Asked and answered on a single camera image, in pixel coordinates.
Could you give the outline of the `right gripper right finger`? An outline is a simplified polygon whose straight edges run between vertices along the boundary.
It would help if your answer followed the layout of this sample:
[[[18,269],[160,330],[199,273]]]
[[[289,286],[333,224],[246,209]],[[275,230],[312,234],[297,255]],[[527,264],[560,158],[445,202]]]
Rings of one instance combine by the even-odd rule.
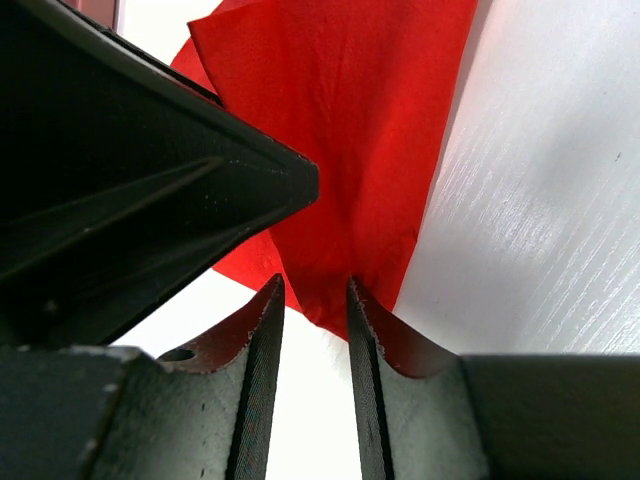
[[[635,479],[635,355],[457,355],[346,290],[366,479]]]

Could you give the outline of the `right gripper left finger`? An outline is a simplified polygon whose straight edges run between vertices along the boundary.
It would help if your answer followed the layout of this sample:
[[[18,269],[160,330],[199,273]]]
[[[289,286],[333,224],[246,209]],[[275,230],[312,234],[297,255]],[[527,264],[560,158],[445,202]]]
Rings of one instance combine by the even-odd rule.
[[[3,347],[2,477],[264,478],[284,310],[275,275],[158,358],[133,347]]]

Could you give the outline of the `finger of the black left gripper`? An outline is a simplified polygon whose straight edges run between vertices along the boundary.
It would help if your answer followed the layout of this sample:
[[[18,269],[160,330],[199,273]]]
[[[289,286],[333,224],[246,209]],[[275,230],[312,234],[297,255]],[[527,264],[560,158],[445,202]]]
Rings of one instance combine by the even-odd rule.
[[[312,204],[317,167],[60,1],[1,5],[1,340],[104,345]]]

